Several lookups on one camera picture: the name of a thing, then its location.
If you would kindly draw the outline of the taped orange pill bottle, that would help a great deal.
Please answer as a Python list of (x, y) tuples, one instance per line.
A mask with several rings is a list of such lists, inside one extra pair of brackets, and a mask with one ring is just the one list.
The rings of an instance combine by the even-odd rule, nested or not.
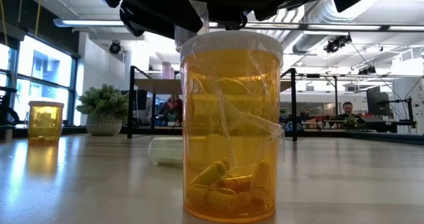
[(221, 31), (182, 46), (184, 209), (202, 219), (259, 221), (276, 209), (282, 45)]

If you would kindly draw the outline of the orange pill bottle white cap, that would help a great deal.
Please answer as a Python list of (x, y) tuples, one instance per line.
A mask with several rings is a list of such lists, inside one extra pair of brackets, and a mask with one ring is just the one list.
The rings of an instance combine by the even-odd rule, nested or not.
[(53, 101), (30, 101), (28, 144), (58, 146), (62, 133), (64, 104)]

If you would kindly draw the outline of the overhead light bar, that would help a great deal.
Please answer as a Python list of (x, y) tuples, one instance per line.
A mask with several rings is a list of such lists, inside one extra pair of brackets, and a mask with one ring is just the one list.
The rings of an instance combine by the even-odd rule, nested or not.
[[(124, 27), (121, 21), (54, 19), (57, 27)], [(424, 32), (424, 25), (362, 25), (362, 24), (317, 24), (247, 22), (244, 29), (250, 30), (302, 30), (330, 32)]]

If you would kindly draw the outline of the person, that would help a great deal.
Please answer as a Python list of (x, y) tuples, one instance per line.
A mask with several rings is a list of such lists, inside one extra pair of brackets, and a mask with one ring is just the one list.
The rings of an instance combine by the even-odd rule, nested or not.
[(343, 103), (343, 113), (335, 117), (336, 120), (345, 120), (349, 117), (354, 117), (358, 123), (365, 123), (365, 120), (362, 119), (359, 115), (354, 114), (353, 104), (349, 101)]
[(164, 103), (162, 109), (160, 110), (160, 114), (163, 115), (163, 120), (167, 122), (166, 114), (167, 113), (177, 113), (179, 122), (182, 122), (182, 114), (183, 114), (183, 101), (179, 98), (179, 95), (171, 95), (166, 102)]

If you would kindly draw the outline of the small potted plant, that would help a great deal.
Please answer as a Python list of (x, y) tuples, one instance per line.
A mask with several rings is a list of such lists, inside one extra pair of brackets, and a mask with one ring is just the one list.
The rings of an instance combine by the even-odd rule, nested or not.
[(354, 115), (346, 116), (346, 118), (343, 120), (343, 126), (346, 129), (355, 129), (358, 124), (358, 119)]
[(174, 112), (167, 113), (166, 119), (167, 119), (167, 126), (169, 127), (175, 127), (180, 124), (177, 113), (174, 113)]

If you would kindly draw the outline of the potted green plant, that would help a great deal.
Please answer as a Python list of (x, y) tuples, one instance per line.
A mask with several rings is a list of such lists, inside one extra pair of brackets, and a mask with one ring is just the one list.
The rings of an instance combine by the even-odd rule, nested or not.
[(113, 85), (90, 87), (79, 97), (76, 110), (87, 115), (86, 130), (92, 136), (117, 135), (128, 115), (129, 95)]

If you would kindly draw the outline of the black computer monitor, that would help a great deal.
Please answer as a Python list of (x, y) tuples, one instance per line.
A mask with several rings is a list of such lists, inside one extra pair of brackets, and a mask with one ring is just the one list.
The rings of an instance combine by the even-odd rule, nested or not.
[(368, 112), (374, 116), (390, 116), (389, 95), (374, 87), (366, 90)]

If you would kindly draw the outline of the large window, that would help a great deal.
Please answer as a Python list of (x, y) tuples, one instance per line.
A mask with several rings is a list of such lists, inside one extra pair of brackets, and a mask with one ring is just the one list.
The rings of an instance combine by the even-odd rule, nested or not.
[(0, 39), (0, 86), (11, 87), (9, 105), (26, 121), (30, 101), (64, 104), (63, 120), (72, 122), (76, 99), (77, 60), (30, 36)]

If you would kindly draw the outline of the blue white round object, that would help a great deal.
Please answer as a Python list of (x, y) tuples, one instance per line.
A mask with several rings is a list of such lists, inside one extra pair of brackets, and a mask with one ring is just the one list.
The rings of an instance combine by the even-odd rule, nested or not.
[(294, 129), (294, 127), (295, 127), (295, 129), (296, 129), (297, 132), (302, 132), (303, 131), (303, 127), (302, 127), (301, 123), (293, 124), (292, 121), (287, 122), (285, 124), (284, 129), (285, 129), (285, 131), (292, 132), (293, 129)]

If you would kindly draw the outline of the black office chair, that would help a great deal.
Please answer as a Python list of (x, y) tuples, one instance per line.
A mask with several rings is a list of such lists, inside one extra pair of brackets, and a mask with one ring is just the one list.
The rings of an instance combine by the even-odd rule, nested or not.
[(11, 72), (0, 68), (0, 142), (11, 140), (20, 119), (13, 109), (13, 98), (17, 89), (10, 85)]

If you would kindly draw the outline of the silver ventilation duct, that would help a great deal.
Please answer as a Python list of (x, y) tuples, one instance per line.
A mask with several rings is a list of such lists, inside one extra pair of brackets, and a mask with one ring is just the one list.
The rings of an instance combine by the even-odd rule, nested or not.
[[(333, 0), (319, 1), (304, 18), (303, 23), (349, 23), (358, 16), (358, 13), (353, 9), (347, 9), (343, 12), (338, 12)], [(307, 34), (306, 31), (300, 36), (298, 41), (293, 45), (293, 53), (306, 54), (316, 44), (320, 43), (327, 37), (326, 34)]]

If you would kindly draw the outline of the wooden shelf black metal frame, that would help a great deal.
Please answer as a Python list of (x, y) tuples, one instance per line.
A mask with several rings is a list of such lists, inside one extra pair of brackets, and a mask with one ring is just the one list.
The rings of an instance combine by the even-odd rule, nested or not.
[[(283, 92), (287, 89), (291, 89), (291, 115), (294, 119), (293, 124), (296, 124), (295, 116), (297, 115), (297, 95), (296, 95), (296, 70), (295, 68), (290, 68), (280, 75), (281, 78), (284, 76), (290, 76), (290, 81), (281, 81), (280, 82), (280, 91)], [(136, 66), (130, 67), (130, 84), (129, 84), (129, 108), (128, 108), (128, 118), (127, 118), (127, 138), (131, 139), (130, 130), (133, 129), (133, 94), (134, 86), (150, 92), (153, 95), (152, 100), (152, 118), (150, 122), (149, 129), (155, 129), (155, 104), (156, 104), (156, 95), (160, 94), (182, 94), (182, 85), (179, 80), (155, 80), (150, 76), (145, 74), (142, 70), (139, 70)], [(295, 137), (296, 129), (294, 127), (293, 137)]]

